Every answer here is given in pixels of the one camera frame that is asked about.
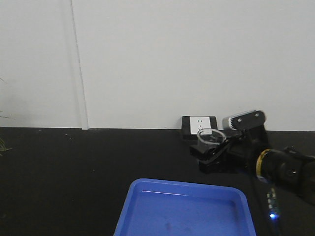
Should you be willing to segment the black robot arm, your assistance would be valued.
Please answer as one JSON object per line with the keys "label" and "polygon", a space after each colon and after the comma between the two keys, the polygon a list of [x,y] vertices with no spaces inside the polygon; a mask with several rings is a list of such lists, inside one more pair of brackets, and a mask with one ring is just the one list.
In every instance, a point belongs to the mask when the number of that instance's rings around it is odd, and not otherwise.
{"label": "black robot arm", "polygon": [[205,174],[246,173],[315,203],[315,158],[272,148],[263,125],[234,132],[202,129],[189,150]]}

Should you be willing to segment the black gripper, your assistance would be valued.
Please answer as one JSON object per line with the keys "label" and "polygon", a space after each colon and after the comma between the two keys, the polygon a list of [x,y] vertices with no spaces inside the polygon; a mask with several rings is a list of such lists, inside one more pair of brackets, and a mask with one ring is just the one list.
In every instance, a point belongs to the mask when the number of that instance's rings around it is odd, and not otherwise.
{"label": "black gripper", "polygon": [[237,130],[229,125],[223,130],[233,134],[230,146],[208,147],[191,145],[190,155],[198,159],[202,173],[256,173],[256,163],[260,154],[269,148],[265,125]]}

